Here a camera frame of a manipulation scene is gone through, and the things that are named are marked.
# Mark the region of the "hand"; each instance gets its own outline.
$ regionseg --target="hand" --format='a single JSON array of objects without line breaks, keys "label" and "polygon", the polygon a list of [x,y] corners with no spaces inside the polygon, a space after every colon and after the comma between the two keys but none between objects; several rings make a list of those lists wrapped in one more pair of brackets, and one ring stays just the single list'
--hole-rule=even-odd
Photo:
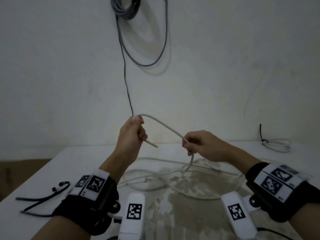
[{"label": "hand", "polygon": [[188,156],[199,153],[213,162],[228,162],[232,157],[234,146],[219,139],[209,131],[199,130],[186,133],[188,143],[182,140],[182,146],[188,150]]},{"label": "hand", "polygon": [[131,165],[138,156],[142,142],[148,138],[146,130],[142,127],[144,120],[141,116],[136,116],[132,122],[131,116],[121,127],[117,145],[113,155],[124,160],[127,166]]}]

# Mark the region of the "white cable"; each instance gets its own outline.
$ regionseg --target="white cable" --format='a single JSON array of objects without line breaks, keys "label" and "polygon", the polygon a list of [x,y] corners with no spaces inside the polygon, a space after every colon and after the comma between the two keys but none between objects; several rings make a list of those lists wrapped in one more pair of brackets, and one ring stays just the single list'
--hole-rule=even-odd
[{"label": "white cable", "polygon": [[[170,131],[172,131],[173,133],[178,135],[180,138],[182,138],[182,140],[188,142],[187,139],[184,136],[182,136],[179,132],[177,132],[176,130],[174,130],[170,126],[166,125],[162,121],[158,120],[157,118],[155,118],[155,117],[153,117],[151,115],[148,115],[148,114],[140,114],[139,116],[146,116],[146,117],[149,117],[149,118],[157,121],[158,123],[160,123],[164,127],[168,128]],[[145,142],[150,144],[150,145],[152,145],[152,146],[154,146],[155,148],[158,148],[157,145],[155,145],[154,143],[152,143],[152,142],[150,142],[148,140],[145,140]],[[123,175],[123,179],[125,179],[125,175],[126,174],[134,173],[134,172],[147,172],[147,173],[150,173],[150,174],[149,175],[145,175],[145,176],[134,177],[134,178],[131,178],[131,179],[128,179],[128,180],[124,180],[124,181],[122,181],[122,182],[120,182],[118,184],[118,188],[121,188],[121,187],[124,187],[124,186],[128,186],[128,187],[130,187],[130,188],[132,188],[134,190],[150,192],[150,191],[155,191],[155,190],[162,189],[165,185],[167,185],[170,188],[172,188],[173,190],[175,190],[175,191],[177,191],[177,192],[179,192],[179,193],[181,193],[181,194],[183,194],[183,195],[185,195],[187,197],[191,197],[191,198],[194,198],[194,199],[199,199],[199,200],[220,199],[221,196],[219,194],[216,194],[216,196],[214,196],[214,197],[200,197],[200,196],[194,196],[194,195],[186,194],[185,192],[181,191],[180,189],[170,185],[168,182],[166,182],[162,178],[163,176],[166,176],[166,175],[169,175],[169,174],[172,174],[172,173],[177,173],[177,172],[180,172],[180,173],[184,174],[187,171],[189,171],[191,166],[210,169],[210,170],[212,170],[212,173],[208,173],[208,172],[204,172],[204,171],[200,171],[200,170],[194,170],[194,169],[190,170],[190,172],[200,172],[200,173],[211,174],[211,175],[215,175],[217,177],[220,177],[220,178],[223,178],[223,179],[228,179],[228,180],[239,180],[238,184],[236,185],[236,187],[234,188],[233,191],[236,191],[241,187],[241,185],[242,185],[242,183],[244,181],[244,175],[242,173],[237,174],[237,173],[233,173],[233,172],[227,172],[227,171],[221,170],[219,168],[212,167],[212,166],[208,165],[207,163],[205,163],[205,165],[193,164],[193,159],[194,159],[194,154],[191,155],[190,162],[185,164],[185,163],[180,162],[180,161],[173,161],[173,160],[167,160],[167,159],[161,159],[161,158],[155,158],[155,157],[140,157],[140,158],[137,158],[137,160],[156,160],[156,161],[162,161],[162,162],[183,164],[183,166],[182,166],[181,169],[175,169],[175,170],[172,170],[172,171],[169,171],[169,172],[166,172],[166,173],[156,173],[156,172],[153,172],[153,171],[150,171],[150,170],[146,170],[146,169],[132,169],[132,170],[126,171],[125,174]],[[194,163],[196,163],[196,162],[198,162],[200,160],[203,160],[203,159],[204,158],[197,159],[196,161],[194,161]],[[128,184],[130,181],[134,181],[134,180],[138,180],[138,179],[142,179],[142,178],[146,178],[146,177],[157,177],[163,183],[163,185],[152,187],[152,188],[147,188],[147,189],[141,189],[141,188],[137,188],[137,187],[134,186],[134,184],[143,183],[141,181]]]},{"label": "white cable", "polygon": [[290,152],[290,140],[287,139],[274,139],[274,140],[263,140],[262,145],[277,152]]}]

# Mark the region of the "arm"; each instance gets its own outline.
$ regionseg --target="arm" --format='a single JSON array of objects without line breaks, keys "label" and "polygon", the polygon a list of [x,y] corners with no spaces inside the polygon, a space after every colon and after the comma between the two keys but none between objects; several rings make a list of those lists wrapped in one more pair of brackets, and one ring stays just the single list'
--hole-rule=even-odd
[{"label": "arm", "polygon": [[[130,117],[120,129],[114,152],[102,163],[99,169],[110,173],[118,183],[126,169],[137,159],[142,142],[147,139],[142,125],[142,117],[136,117],[134,123]],[[80,226],[61,216],[51,218],[32,238],[32,240],[89,240],[91,235]]]},{"label": "arm", "polygon": [[[201,130],[185,135],[189,141],[182,141],[182,146],[191,153],[199,153],[202,157],[214,162],[227,162],[235,166],[243,174],[255,164],[261,162],[242,149],[222,141],[212,133]],[[291,226],[304,240],[320,239],[320,204],[306,204],[289,220]]]}]

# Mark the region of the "person's right hand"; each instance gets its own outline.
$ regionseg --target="person's right hand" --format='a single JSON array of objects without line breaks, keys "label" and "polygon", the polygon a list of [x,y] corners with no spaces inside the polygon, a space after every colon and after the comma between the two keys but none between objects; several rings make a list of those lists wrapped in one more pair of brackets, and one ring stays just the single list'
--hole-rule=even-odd
[{"label": "person's right hand", "polygon": [[184,136],[182,146],[188,150],[188,156],[199,153],[202,157],[214,162],[228,162],[236,147],[219,139],[209,131],[190,131]]}]

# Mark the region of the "qr code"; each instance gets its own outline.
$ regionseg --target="qr code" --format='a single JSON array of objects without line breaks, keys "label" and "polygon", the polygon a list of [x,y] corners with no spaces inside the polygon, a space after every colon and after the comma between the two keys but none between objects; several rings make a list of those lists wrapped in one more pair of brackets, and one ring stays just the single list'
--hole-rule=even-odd
[{"label": "qr code", "polygon": [[261,187],[264,188],[272,195],[276,195],[282,187],[282,183],[278,182],[274,178],[267,176],[261,184]]},{"label": "qr code", "polygon": [[298,174],[299,172],[288,167],[287,165],[281,165],[280,167],[282,167],[283,169],[287,170],[289,173],[293,174],[293,175],[296,175]]},{"label": "qr code", "polygon": [[243,213],[240,204],[233,204],[228,206],[228,210],[232,216],[232,219],[235,220],[239,220],[242,218],[245,218],[245,214]]},{"label": "qr code", "polygon": [[103,178],[92,176],[90,182],[86,186],[86,189],[99,193],[104,182],[105,180]]},{"label": "qr code", "polygon": [[81,179],[77,182],[75,187],[81,188],[83,185],[85,185],[85,183],[89,178],[90,178],[90,175],[83,175]]},{"label": "qr code", "polygon": [[280,168],[276,168],[275,170],[273,170],[271,172],[271,174],[274,175],[275,177],[277,177],[278,179],[285,181],[285,182],[292,178],[291,174],[283,171]]},{"label": "qr code", "polygon": [[129,204],[127,219],[140,220],[142,204]]}]

